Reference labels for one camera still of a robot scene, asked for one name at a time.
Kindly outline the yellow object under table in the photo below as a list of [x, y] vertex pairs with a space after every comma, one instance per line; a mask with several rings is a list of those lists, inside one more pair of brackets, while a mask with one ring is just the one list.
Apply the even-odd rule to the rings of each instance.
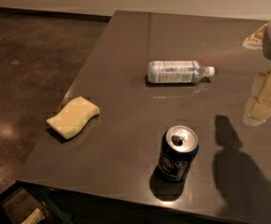
[[41, 211], [37, 208], [21, 224], [39, 224], [44, 219], [45, 219], [45, 217], [43, 216], [43, 214], [41, 213]]

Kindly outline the blue pepsi can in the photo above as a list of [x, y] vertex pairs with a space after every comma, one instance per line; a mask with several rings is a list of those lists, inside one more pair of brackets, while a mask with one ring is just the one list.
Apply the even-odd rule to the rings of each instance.
[[179, 182], [198, 153], [199, 140], [187, 126], [176, 125], [163, 136], [158, 168], [165, 178]]

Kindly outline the white snack wrapper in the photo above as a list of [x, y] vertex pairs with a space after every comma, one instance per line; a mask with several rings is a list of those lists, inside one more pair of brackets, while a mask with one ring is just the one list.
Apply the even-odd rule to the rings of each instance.
[[264, 47], [264, 33], [267, 29], [267, 23], [257, 29], [253, 34], [245, 38], [242, 46], [246, 49], [262, 49]]

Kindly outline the clear plastic water bottle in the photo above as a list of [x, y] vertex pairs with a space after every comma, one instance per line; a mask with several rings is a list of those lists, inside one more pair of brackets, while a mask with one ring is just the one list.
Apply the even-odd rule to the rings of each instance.
[[214, 75], [213, 66], [203, 66], [197, 61], [151, 61], [147, 78], [152, 84], [193, 84]]

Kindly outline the yellow sponge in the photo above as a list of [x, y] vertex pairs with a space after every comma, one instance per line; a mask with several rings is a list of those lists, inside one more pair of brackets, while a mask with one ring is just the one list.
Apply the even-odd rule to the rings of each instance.
[[80, 96], [67, 103], [46, 122], [62, 138], [68, 140], [76, 136], [90, 119], [99, 114], [100, 109], [97, 105]]

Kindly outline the dark table frame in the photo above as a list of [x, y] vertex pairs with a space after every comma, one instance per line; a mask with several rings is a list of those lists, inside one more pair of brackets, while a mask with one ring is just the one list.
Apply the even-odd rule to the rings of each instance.
[[0, 193], [0, 224], [22, 224], [36, 209], [44, 217], [37, 224], [65, 224], [17, 183]]

